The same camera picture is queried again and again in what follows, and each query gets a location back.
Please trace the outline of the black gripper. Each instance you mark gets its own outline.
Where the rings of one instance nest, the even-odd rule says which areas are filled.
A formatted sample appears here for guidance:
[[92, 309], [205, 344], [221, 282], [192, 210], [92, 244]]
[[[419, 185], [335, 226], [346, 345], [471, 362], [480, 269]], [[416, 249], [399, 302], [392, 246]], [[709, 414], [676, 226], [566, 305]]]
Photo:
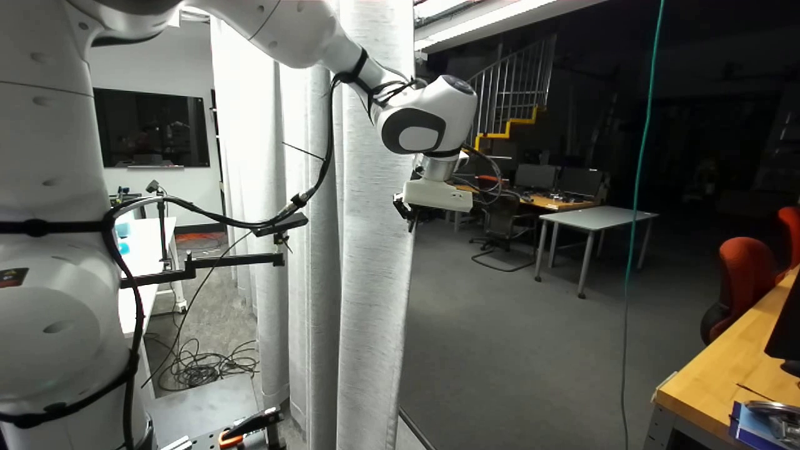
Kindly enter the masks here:
[[395, 195], [392, 209], [407, 222], [407, 234], [412, 234], [419, 226], [416, 209], [402, 195]]

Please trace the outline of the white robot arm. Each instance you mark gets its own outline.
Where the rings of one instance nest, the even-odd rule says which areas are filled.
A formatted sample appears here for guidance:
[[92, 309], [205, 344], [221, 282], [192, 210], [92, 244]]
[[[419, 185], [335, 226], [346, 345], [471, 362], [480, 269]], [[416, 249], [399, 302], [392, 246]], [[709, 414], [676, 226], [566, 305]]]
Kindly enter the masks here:
[[2, 450], [152, 450], [135, 387], [139, 325], [102, 181], [87, 51], [159, 39], [197, 9], [291, 67], [326, 65], [365, 102], [381, 144], [454, 160], [477, 92], [400, 75], [352, 42], [331, 0], [0, 0], [0, 426]]

